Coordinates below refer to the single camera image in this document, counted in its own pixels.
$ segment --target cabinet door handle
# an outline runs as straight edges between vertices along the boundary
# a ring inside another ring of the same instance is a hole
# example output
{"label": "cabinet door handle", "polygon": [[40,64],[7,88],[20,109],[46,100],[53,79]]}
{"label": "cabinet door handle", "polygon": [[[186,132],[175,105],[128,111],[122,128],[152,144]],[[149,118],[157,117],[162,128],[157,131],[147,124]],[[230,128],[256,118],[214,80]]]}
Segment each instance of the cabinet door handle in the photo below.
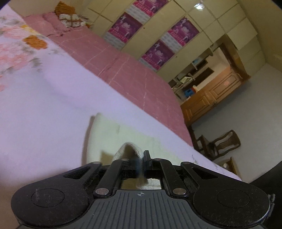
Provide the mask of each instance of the cabinet door handle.
{"label": "cabinet door handle", "polygon": [[239,73],[237,73],[237,75],[240,77],[240,79],[243,79],[243,77]]}
{"label": "cabinet door handle", "polygon": [[206,97],[207,97],[207,99],[210,101],[210,102],[212,102],[212,106],[214,105],[214,103],[216,102],[215,101],[215,98],[212,96],[212,94],[209,92],[205,92],[205,95],[206,95]]}

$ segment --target pink pillow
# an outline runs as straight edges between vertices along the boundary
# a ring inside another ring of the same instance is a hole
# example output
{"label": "pink pillow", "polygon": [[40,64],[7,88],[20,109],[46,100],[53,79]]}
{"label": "pink pillow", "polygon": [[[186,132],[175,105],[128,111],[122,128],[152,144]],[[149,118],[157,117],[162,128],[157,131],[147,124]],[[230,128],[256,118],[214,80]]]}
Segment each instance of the pink pillow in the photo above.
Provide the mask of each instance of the pink pillow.
{"label": "pink pillow", "polygon": [[57,34],[57,31],[53,28],[51,23],[45,21],[40,14],[34,14],[27,17],[23,17],[24,21],[34,30],[41,33],[44,36]]}
{"label": "pink pillow", "polygon": [[57,15],[53,12],[51,13],[44,13],[43,18],[50,22],[51,25],[57,32],[67,32],[70,30],[70,28],[66,27],[57,17]]}

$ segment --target pillow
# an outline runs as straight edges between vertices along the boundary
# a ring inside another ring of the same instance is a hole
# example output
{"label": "pillow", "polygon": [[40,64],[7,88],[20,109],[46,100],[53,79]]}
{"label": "pillow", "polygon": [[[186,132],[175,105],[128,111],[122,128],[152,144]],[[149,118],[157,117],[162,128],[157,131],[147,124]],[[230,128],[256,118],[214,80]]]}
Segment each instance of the pillow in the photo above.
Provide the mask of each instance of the pillow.
{"label": "pillow", "polygon": [[60,14],[75,14],[75,8],[60,1],[55,7],[55,14],[59,17]]}
{"label": "pillow", "polygon": [[58,19],[57,15],[53,12],[44,13],[43,18],[49,22],[57,32],[66,32],[69,31],[70,28],[64,26],[64,24]]}
{"label": "pillow", "polygon": [[51,23],[45,21],[42,15],[40,14],[34,14],[27,17],[23,17],[23,19],[31,28],[33,28],[44,36],[57,34],[57,31],[53,28]]}

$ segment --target wooden door frame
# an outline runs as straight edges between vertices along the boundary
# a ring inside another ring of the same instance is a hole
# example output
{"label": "wooden door frame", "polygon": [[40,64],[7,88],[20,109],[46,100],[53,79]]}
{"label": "wooden door frame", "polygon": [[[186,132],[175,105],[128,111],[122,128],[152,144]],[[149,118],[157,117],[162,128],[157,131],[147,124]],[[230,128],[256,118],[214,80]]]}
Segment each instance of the wooden door frame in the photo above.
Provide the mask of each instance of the wooden door frame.
{"label": "wooden door frame", "polygon": [[243,81],[250,79],[251,76],[247,74],[237,49],[231,39],[227,35],[224,35],[219,39],[219,43],[219,48],[229,61],[230,66],[239,74]]}

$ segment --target chair backrest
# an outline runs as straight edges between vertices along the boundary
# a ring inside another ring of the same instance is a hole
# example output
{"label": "chair backrest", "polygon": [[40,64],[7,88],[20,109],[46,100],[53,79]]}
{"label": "chair backrest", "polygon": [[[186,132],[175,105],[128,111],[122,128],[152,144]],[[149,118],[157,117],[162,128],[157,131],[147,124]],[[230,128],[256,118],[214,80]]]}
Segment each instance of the chair backrest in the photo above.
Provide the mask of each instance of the chair backrest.
{"label": "chair backrest", "polygon": [[210,144],[209,140],[207,140],[203,135],[201,135],[197,142],[198,141],[201,142],[201,149],[199,150],[199,152],[209,160],[214,160],[214,157],[216,155],[214,154],[214,147]]}
{"label": "chair backrest", "polygon": [[227,154],[229,151],[234,150],[241,146],[240,139],[234,130],[230,130],[224,136],[215,139],[212,144],[220,156]]}

